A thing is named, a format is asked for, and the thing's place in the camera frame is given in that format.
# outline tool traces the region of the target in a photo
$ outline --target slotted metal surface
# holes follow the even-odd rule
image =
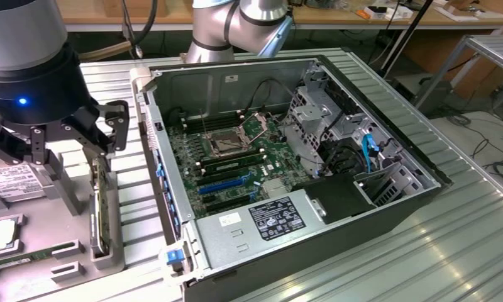
[[[284,51],[278,57],[312,54],[327,56],[446,172],[454,186],[392,232],[244,295],[238,301],[503,301],[503,194],[352,54],[330,48]],[[251,58],[247,54],[236,56],[236,59]],[[179,60],[83,65],[93,97],[102,103],[125,99],[133,106],[127,71],[133,67],[173,64],[179,64]],[[134,121],[130,126],[126,151],[111,162],[118,173],[129,270],[114,275],[111,284],[115,284],[118,275],[130,280],[134,271],[157,269],[154,259],[163,244]],[[74,155],[77,150],[69,152],[71,155],[65,157],[67,172],[87,173],[85,163]],[[149,284],[135,285],[133,291],[111,300],[141,298],[150,301],[143,293],[158,291],[162,284],[158,276],[149,280]],[[167,301],[163,295],[154,299]]]
[[[503,36],[468,36],[465,45],[503,68]]]

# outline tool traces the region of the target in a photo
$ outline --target metal workbench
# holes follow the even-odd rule
[[[311,54],[323,54],[334,62],[446,172],[454,186],[394,231],[238,301],[398,302],[489,298],[503,301],[503,187],[436,132],[355,55],[330,48],[280,52],[279,57]],[[250,59],[250,55],[238,55],[236,59]],[[159,59],[83,65],[93,97],[102,103],[126,99],[133,106],[127,71],[145,65],[178,63],[178,59]],[[65,153],[71,175],[87,172],[77,152]],[[162,228],[137,129],[130,130],[126,151],[118,154],[111,165],[118,173],[126,270],[61,291],[43,301],[179,299],[178,288],[163,286],[161,263],[155,260],[163,244]]]
[[[472,65],[479,60],[480,56],[487,58],[493,62],[499,67],[503,68],[503,35],[491,36],[491,35],[467,35],[460,39],[460,42],[456,44],[456,47],[451,51],[450,56],[447,57],[446,62],[443,63],[439,71],[430,80],[430,84],[426,90],[419,91],[418,95],[414,97],[414,103],[416,108],[420,108],[427,100],[430,92],[436,87],[436,84],[442,80],[444,74],[447,73],[448,68],[456,61],[459,55],[461,54],[465,48],[471,48],[475,51],[476,58],[469,60],[459,71],[456,77],[451,81],[452,87],[458,84],[461,77],[468,72]],[[495,101],[493,109],[503,103],[503,94],[499,96],[499,99]]]

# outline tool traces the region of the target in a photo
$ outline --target power supply label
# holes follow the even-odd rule
[[[0,168],[0,197],[13,197],[41,190],[39,180],[29,165]]]
[[[248,208],[263,240],[278,238],[304,228],[302,216],[288,197]]]

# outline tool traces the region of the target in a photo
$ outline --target blue led light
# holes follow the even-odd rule
[[[27,104],[27,100],[26,100],[25,98],[19,98],[19,99],[17,100],[17,102],[18,102],[18,104],[19,104],[21,106],[23,106],[23,105]]]

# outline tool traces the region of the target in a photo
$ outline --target collaborative robot arm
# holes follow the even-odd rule
[[[101,106],[89,95],[55,0],[0,0],[0,159],[46,165],[45,143],[55,140],[106,156],[125,149],[127,123],[125,101]]]
[[[186,63],[232,59],[232,47],[272,57],[291,29],[286,0],[194,0]]]

